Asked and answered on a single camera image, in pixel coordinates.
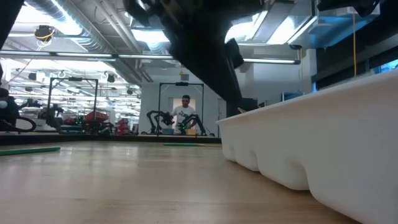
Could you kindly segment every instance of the ceiling light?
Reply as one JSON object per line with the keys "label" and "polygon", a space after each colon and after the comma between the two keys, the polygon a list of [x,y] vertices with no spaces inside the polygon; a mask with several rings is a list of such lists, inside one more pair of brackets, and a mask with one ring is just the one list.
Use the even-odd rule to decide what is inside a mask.
{"label": "ceiling light", "polygon": [[294,35],[294,21],[287,17],[275,30],[267,44],[284,44]]}
{"label": "ceiling light", "polygon": [[295,64],[296,60],[281,60],[281,59],[267,59],[267,58],[244,58],[247,63],[281,63],[281,64]]}
{"label": "ceiling light", "polygon": [[112,58],[111,54],[88,54],[88,53],[57,53],[61,57],[99,57]]}
{"label": "ceiling light", "polygon": [[34,34],[33,33],[17,33],[17,32],[11,32],[10,34],[8,34],[8,37],[33,37]]}
{"label": "ceiling light", "polygon": [[318,19],[318,16],[314,16],[313,18],[310,19],[308,23],[306,23],[301,29],[298,30],[296,34],[291,37],[287,43],[291,44],[293,41],[295,41],[298,37],[300,37],[316,20]]}
{"label": "ceiling light", "polygon": [[120,58],[138,58],[138,59],[161,59],[161,60],[173,60],[171,55],[119,55]]}
{"label": "ceiling light", "polygon": [[92,61],[92,62],[115,62],[116,58],[88,58],[87,61]]}
{"label": "ceiling light", "polygon": [[169,42],[169,39],[161,30],[143,31],[132,29],[131,32],[138,41],[143,41],[146,43]]}

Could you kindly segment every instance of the ceiling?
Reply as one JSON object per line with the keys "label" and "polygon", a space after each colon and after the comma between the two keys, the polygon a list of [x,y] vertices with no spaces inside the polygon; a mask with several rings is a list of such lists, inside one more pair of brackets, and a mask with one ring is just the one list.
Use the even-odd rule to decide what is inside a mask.
{"label": "ceiling", "polygon": [[[51,13],[44,13],[47,9],[24,6],[17,18],[11,34],[7,39],[3,50],[43,50],[50,52],[95,52],[84,48],[82,42],[98,40],[102,41],[107,49],[113,53],[125,54],[168,54],[168,40],[162,31],[148,30],[126,14],[123,0],[109,0],[106,6],[103,0],[29,0],[41,4],[59,3],[62,14],[66,14],[64,21],[52,17]],[[227,34],[228,38],[235,38],[243,57],[251,58],[275,58],[298,59],[297,51],[291,50],[286,43],[303,45],[304,48],[327,47],[336,44],[341,39],[352,34],[353,17],[349,9],[341,9],[319,13],[315,10],[311,0],[278,1],[268,10],[260,14],[234,21],[234,26]],[[379,11],[366,19],[356,18],[356,28],[360,29],[379,15]],[[38,41],[33,31],[39,25],[49,25],[57,28],[54,38],[47,44]],[[106,61],[67,61],[67,60],[32,60],[14,58],[6,60],[12,70],[11,78],[19,72],[17,68],[26,66],[26,72],[22,72],[11,83],[12,85],[48,85],[48,79],[27,81],[30,72],[45,74],[45,77],[59,76],[61,71],[68,76],[97,78],[100,85],[114,87],[107,90],[107,94],[123,96],[128,88],[136,89],[135,85],[142,82],[177,82],[180,81],[181,65],[171,60],[136,60],[123,59],[118,62]],[[239,73],[245,73],[250,65],[242,66]],[[115,74],[114,83],[108,83],[104,79],[106,74]],[[190,75],[190,82],[201,82],[194,75]],[[73,86],[87,86],[86,83],[67,83]],[[17,93],[23,94],[23,87],[16,87]],[[59,95],[68,94],[66,89],[56,91]],[[37,90],[37,94],[46,94],[43,88]],[[140,91],[136,91],[137,101],[140,101]],[[130,108],[139,112],[139,107]]]}

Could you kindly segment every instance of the white t-shirt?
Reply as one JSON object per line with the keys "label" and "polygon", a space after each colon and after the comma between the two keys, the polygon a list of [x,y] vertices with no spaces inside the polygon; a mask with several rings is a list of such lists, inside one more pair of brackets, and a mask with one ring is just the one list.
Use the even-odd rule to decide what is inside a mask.
{"label": "white t-shirt", "polygon": [[175,131],[176,133],[180,133],[180,130],[178,130],[178,124],[181,123],[186,116],[190,116],[191,114],[196,114],[195,110],[188,106],[187,108],[184,108],[183,106],[178,106],[174,108],[172,112],[172,116],[177,115],[177,122],[175,123]]}

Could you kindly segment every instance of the metal frame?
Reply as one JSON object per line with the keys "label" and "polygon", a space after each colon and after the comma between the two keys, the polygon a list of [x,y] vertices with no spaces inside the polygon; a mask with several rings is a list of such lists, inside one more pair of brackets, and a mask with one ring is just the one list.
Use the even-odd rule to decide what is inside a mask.
{"label": "metal frame", "polygon": [[[201,122],[203,122],[203,117],[204,117],[204,107],[205,107],[205,84],[203,83],[183,83],[183,85],[178,85],[179,82],[177,83],[159,83],[159,98],[158,98],[158,104],[157,104],[157,110],[160,111],[160,97],[162,94],[162,85],[175,85],[175,86],[190,86],[190,85],[196,85],[196,86],[201,86],[202,91],[201,91]],[[156,127],[156,135],[159,137],[159,126]]]}
{"label": "metal frame", "polygon": [[[60,80],[55,86],[52,85],[54,80]],[[95,82],[95,94],[94,94],[94,120],[96,118],[96,109],[97,109],[97,91],[98,91],[98,79],[96,78],[50,78],[50,86],[49,86],[49,100],[47,102],[47,111],[50,111],[50,104],[51,104],[51,92],[54,88],[56,88],[62,81],[68,80],[70,82],[82,82],[84,81],[94,81]]]}

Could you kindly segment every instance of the wall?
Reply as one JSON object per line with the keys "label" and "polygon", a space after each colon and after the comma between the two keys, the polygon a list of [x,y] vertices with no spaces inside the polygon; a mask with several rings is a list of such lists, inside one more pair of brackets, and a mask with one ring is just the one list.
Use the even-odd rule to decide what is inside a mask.
{"label": "wall", "polygon": [[335,83],[335,84],[330,85],[330,86],[326,86],[326,87],[321,88],[321,89],[319,89],[319,90],[324,90],[324,89],[327,89],[327,88],[331,88],[331,87],[333,87],[333,86],[337,86],[337,85],[341,85],[341,84],[344,84],[344,83],[352,82],[352,81],[355,81],[355,80],[359,80],[359,79],[361,79],[361,78],[366,78],[366,77],[369,77],[369,76],[371,76],[371,75],[376,75],[376,74],[374,73],[374,70],[373,70],[373,69],[370,70],[370,71],[368,71],[368,72],[366,72],[366,73],[364,73],[364,74],[359,74],[357,77],[347,78],[347,79],[345,79],[345,80],[343,80],[343,81],[340,81],[340,82]]}
{"label": "wall", "polygon": [[311,76],[316,72],[315,50],[308,50],[300,65],[258,63],[238,80],[243,97],[256,98],[259,103],[267,101],[267,105],[271,105],[280,101],[283,91],[311,93]]}
{"label": "wall", "polygon": [[[175,86],[175,85],[163,85],[162,93],[160,95],[160,110],[169,111],[172,110],[172,104],[169,102],[169,98],[181,98],[183,95],[190,95],[191,98],[196,100],[196,111],[199,116],[202,117],[202,101],[201,101],[201,86]],[[218,133],[218,101],[220,97],[213,92],[210,88],[205,86],[205,107],[203,108],[204,116],[203,123],[210,130],[210,132]],[[158,83],[145,83],[142,84],[142,95],[141,95],[141,114],[139,117],[139,132],[149,131],[150,122],[148,121],[146,114],[151,110],[158,109],[159,100],[159,84]]]}

